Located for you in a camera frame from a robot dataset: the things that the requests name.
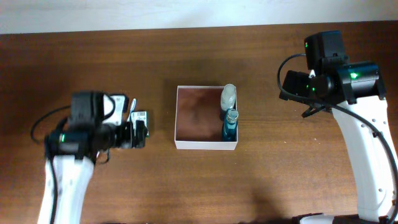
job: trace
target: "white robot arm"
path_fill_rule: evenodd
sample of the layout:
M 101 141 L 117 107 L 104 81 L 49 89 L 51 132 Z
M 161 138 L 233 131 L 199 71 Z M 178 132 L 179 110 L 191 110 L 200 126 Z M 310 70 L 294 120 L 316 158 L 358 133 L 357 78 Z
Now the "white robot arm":
M 45 190 L 37 223 L 79 223 L 97 155 L 109 148 L 144 147 L 143 121 L 122 122 L 129 100 L 125 95 L 88 91 L 72 96 L 71 116 L 45 138 Z M 54 111 L 38 120 L 32 128 Z M 68 129 L 63 125 L 68 121 Z
M 358 98 L 357 103 L 349 105 L 347 101 L 339 104 L 369 122 L 382 132 L 393 152 L 395 162 L 397 154 L 392 143 L 387 120 L 387 102 L 378 96 Z M 386 151 L 373 131 L 356 118 L 332 109 L 345 139 L 349 160 L 354 172 L 358 194 L 358 217 L 370 222 L 379 222 L 379 217 L 392 215 L 392 201 L 395 200 L 395 185 Z M 331 215 L 314 215 L 302 218 L 300 223 L 333 223 Z
M 53 168 L 57 186 L 54 186 L 50 163 L 49 160 L 45 163 L 45 190 L 37 223 L 79 223 L 94 163 L 87 157 L 80 160 L 75 156 L 55 156 Z
M 282 62 L 277 74 L 279 97 L 310 105 L 303 118 L 321 110 L 333 113 L 346 142 L 358 193 L 358 215 L 298 217 L 300 223 L 392 223 L 398 220 L 397 155 L 387 120 L 386 90 L 379 67 L 349 63 L 339 31 L 321 32 L 304 40 L 305 54 Z M 306 56 L 312 72 L 280 71 L 292 58 Z

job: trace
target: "white box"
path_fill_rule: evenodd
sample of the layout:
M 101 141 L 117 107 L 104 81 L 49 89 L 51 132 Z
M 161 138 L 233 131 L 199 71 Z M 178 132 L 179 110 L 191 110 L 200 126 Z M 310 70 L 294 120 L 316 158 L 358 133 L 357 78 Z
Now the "white box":
M 221 141 L 223 121 L 220 120 L 220 101 L 223 88 L 177 87 L 174 126 L 174 142 L 177 149 L 235 150 L 239 140 L 238 127 L 236 141 Z

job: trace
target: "blue bottle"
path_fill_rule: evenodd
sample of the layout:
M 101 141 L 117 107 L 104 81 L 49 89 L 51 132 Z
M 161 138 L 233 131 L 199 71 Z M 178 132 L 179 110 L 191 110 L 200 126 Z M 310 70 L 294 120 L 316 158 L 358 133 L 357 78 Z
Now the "blue bottle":
M 228 109 L 223 124 L 223 141 L 235 141 L 239 113 L 236 109 Z

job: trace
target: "wood grain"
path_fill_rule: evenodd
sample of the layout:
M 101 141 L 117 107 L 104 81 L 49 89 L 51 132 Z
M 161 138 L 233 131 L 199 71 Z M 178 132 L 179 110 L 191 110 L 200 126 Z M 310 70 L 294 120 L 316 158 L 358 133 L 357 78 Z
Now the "wood grain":
M 82 223 L 237 223 L 305 213 L 356 212 L 341 131 L 330 114 L 302 119 L 304 105 L 278 99 L 276 71 L 303 52 L 306 36 L 343 33 L 352 62 L 384 75 L 392 138 L 398 140 L 398 22 L 206 29 L 121 30 L 0 36 L 0 217 L 34 223 L 44 192 L 44 149 L 33 122 L 79 90 L 123 92 L 150 114 L 144 149 L 113 150 L 96 166 Z M 304 58 L 286 69 L 306 71 Z M 234 83 L 235 151 L 178 151 L 177 85 Z M 44 136 L 67 111 L 47 119 Z

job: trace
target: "green led light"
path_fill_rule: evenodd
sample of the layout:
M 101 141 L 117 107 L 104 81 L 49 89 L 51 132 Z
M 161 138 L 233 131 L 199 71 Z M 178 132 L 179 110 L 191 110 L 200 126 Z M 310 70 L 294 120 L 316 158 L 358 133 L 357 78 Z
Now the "green led light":
M 357 73 L 351 73 L 351 78 L 356 79 L 359 75 Z

